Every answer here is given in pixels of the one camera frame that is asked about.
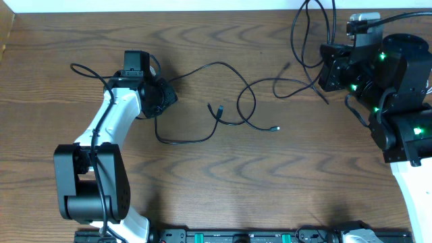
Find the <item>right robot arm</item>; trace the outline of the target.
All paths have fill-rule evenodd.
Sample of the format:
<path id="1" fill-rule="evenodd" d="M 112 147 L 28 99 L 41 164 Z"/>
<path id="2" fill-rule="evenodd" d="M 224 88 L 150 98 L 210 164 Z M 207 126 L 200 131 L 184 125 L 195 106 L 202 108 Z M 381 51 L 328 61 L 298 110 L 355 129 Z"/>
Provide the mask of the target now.
<path id="1" fill-rule="evenodd" d="M 369 110 L 361 123 L 391 167 L 416 242 L 431 241 L 431 105 L 425 102 L 431 73 L 428 43 L 410 34 L 376 42 L 322 44 L 326 91 L 346 89 Z"/>

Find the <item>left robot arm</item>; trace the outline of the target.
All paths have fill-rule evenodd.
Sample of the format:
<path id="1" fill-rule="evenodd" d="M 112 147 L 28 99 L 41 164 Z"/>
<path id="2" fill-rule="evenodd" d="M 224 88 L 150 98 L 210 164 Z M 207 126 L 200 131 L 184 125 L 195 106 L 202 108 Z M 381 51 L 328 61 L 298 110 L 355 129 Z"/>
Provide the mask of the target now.
<path id="1" fill-rule="evenodd" d="M 130 205 L 131 192 L 121 148 L 133 121 L 152 119 L 177 101 L 144 51 L 126 51 L 124 67 L 104 85 L 103 103 L 89 127 L 53 154 L 59 212 L 64 219 L 97 227 L 120 242 L 158 242 L 146 217 Z"/>

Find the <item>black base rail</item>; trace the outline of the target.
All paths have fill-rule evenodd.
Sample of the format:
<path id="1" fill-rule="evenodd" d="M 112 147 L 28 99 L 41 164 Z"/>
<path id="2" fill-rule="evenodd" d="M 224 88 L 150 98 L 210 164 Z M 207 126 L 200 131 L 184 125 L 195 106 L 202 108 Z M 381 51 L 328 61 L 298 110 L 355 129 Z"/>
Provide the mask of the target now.
<path id="1" fill-rule="evenodd" d="M 166 229 L 152 235 L 148 242 L 160 243 L 285 243 L 285 242 L 328 242 L 329 233 L 325 230 L 300 229 L 298 231 L 282 232 L 211 232 L 211 231 L 186 231 L 184 229 Z M 375 232 L 377 239 L 382 242 L 412 243 L 413 237 L 408 232 Z M 100 240 L 97 232 L 76 231 L 74 243 L 96 243 L 96 242 L 133 242 L 131 240 L 120 240 L 114 236 L 107 236 Z M 367 242 L 379 242 L 378 240 L 367 240 Z"/>

